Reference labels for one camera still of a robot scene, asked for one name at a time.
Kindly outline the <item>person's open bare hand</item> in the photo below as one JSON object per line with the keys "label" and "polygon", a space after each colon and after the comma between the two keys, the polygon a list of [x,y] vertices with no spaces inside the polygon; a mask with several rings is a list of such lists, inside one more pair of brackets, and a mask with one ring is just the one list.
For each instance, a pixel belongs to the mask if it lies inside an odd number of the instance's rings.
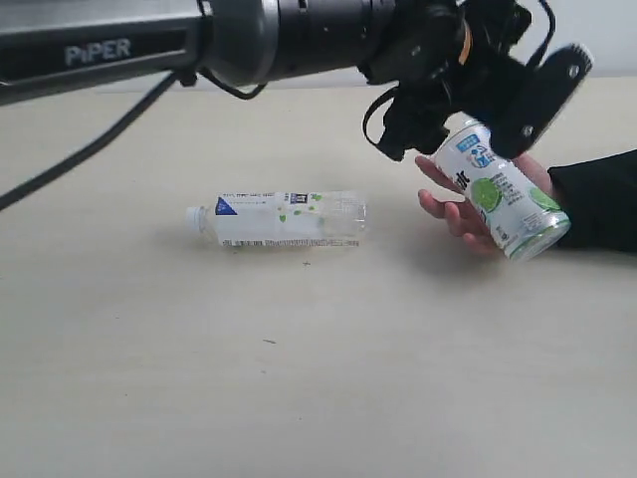
{"label": "person's open bare hand", "polygon": [[[437,185],[452,192],[459,189],[439,170],[434,161],[425,155],[417,155],[415,163],[422,173]],[[529,154],[525,153],[513,160],[513,164],[539,189],[560,202],[557,189],[553,186],[548,171]],[[418,191],[421,208],[432,217],[444,220],[450,234],[461,238],[467,247],[478,254],[500,254],[487,226],[478,211],[465,199],[462,202],[439,200],[427,189]]]}

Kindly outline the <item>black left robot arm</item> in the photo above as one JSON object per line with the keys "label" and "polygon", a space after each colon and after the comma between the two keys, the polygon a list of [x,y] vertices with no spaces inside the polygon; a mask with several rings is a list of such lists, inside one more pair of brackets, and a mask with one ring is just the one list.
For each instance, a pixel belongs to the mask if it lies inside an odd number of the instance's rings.
{"label": "black left robot arm", "polygon": [[400,159],[434,152],[455,113],[502,114],[530,23],[515,1],[5,1],[1,101],[160,72],[238,89],[355,68],[389,86],[377,147]]}

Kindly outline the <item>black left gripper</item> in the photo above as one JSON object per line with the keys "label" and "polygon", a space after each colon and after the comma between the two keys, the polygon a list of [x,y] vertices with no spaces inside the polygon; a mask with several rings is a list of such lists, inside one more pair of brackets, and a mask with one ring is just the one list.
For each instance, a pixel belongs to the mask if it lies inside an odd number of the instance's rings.
{"label": "black left gripper", "polygon": [[377,148],[433,154],[449,135],[447,119],[464,113],[497,120],[531,75],[510,54],[531,24],[516,1],[400,1],[380,52],[378,98],[390,106]]}

